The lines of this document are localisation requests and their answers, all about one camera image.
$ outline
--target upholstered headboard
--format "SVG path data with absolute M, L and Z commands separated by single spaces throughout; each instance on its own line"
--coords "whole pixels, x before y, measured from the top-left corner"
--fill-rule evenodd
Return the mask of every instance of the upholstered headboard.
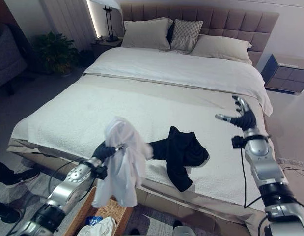
M 246 40 L 252 48 L 248 55 L 256 66 L 278 19 L 276 12 L 246 11 L 207 6 L 123 3 L 124 21 L 146 21 L 159 17 L 173 20 L 203 21 L 201 34 Z

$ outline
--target bed frame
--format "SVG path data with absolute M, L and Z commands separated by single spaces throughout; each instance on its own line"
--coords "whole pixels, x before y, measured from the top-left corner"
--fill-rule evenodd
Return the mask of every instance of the bed frame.
M 208 6 L 123 3 L 123 21 L 147 21 L 159 17 L 172 20 L 203 21 L 201 34 L 246 40 L 252 65 L 256 66 L 279 13 L 246 11 Z
M 272 29 L 278 19 L 278 13 L 246 11 L 238 9 L 214 8 L 206 6 L 177 6 L 162 4 L 131 4 L 124 3 L 121 6 L 123 12 L 123 20 L 143 21 L 151 20 L 159 17 L 168 17 L 173 20 L 181 19 L 187 21 L 203 20 L 201 34 L 227 36 L 249 41 L 252 48 L 248 51 L 248 55 L 252 61 L 252 65 L 256 66 L 266 43 L 270 37 Z M 29 159 L 48 169 L 55 170 L 61 165 L 68 163 L 64 158 L 68 157 L 67 153 L 61 153 L 58 150 L 44 150 L 43 147 L 28 147 L 22 143 L 10 140 L 15 147 L 9 147 L 8 151 Z M 70 163 L 60 170 L 63 174 L 67 174 L 70 169 L 76 166 L 76 163 Z M 144 187 L 137 190 L 138 202 L 154 208 L 159 211 L 167 212 L 182 219 L 184 222 L 206 229 L 223 236 L 242 235 L 248 236 L 249 232 L 244 225 L 229 222 L 216 217 L 211 212 L 202 211 L 196 207 L 185 207 L 181 203 L 173 202 L 166 197 L 151 192 Z

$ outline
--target floor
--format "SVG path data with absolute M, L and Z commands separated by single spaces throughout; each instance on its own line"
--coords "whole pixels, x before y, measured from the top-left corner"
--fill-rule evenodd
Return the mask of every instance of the floor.
M 304 162 L 304 91 L 290 95 L 268 91 L 273 114 L 266 117 L 277 158 Z
M 13 127 L 18 121 L 27 117 L 47 101 L 55 97 L 70 84 L 74 83 L 82 74 L 84 68 L 77 68 L 68 77 L 34 75 L 35 81 L 19 79 L 14 81 L 17 88 L 14 96 L 8 96 L 5 90 L 0 88 L 0 161 L 16 172 L 28 168 L 32 163 L 15 154 L 6 151 L 7 144 Z M 304 168 L 304 92 L 299 95 L 289 95 L 278 92 L 268 92 L 272 101 L 274 112 L 266 118 L 268 131 L 272 134 L 277 158 L 291 159 L 299 162 L 285 162 L 285 164 L 301 165 Z M 47 194 L 46 180 L 50 173 L 43 170 L 38 182 L 23 184 L 13 190 L 6 190 L 0 183 L 0 200 L 20 207 L 25 202 L 27 196 L 33 194 Z M 304 203 L 304 177 L 296 172 L 289 171 L 287 177 L 290 178 L 293 191 L 296 197 Z M 28 211 L 26 217 L 34 213 L 39 199 L 32 204 L 32 210 Z M 0 235 L 9 230 L 11 225 L 6 225 L 0 221 Z
M 137 228 L 141 235 L 171 236 L 172 226 L 175 220 L 175 217 L 172 215 L 162 214 L 159 211 L 139 204 L 134 207 L 134 211 L 125 230 L 125 235 L 129 234 L 131 229 Z M 183 226 L 192 228 L 197 236 L 218 236 L 185 223 Z

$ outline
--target white duvet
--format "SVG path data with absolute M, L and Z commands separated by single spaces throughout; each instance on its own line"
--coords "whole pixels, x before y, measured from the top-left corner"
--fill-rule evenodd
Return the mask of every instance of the white duvet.
M 118 48 L 105 52 L 85 73 L 20 121 L 11 138 L 89 158 L 104 140 L 105 126 L 114 116 L 126 118 L 146 142 L 166 138 L 171 125 L 181 132 L 194 131 L 210 159 L 203 167 L 188 168 L 194 183 L 188 191 L 242 205 L 240 152 L 231 146 L 231 138 L 242 135 L 242 131 L 214 118 L 216 113 L 238 114 L 231 94 L 185 85 L 245 94 L 243 98 L 255 112 L 261 132 L 266 134 L 259 103 L 267 114 L 272 112 L 272 107 L 262 77 L 252 66 L 223 59 Z M 172 186 L 165 161 L 147 163 L 147 179 Z M 249 202 L 259 192 L 247 162 L 245 167 Z M 251 207 L 264 208 L 261 201 Z
M 273 108 L 261 74 L 251 65 L 218 58 L 114 48 L 85 73 L 113 75 L 244 94 L 258 99 L 270 116 Z

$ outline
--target lamp shade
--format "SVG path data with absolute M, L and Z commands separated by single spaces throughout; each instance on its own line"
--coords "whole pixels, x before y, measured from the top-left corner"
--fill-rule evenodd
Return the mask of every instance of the lamp shade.
M 121 9 L 120 3 L 118 0 L 90 0 L 105 6 L 109 6 L 115 9 Z

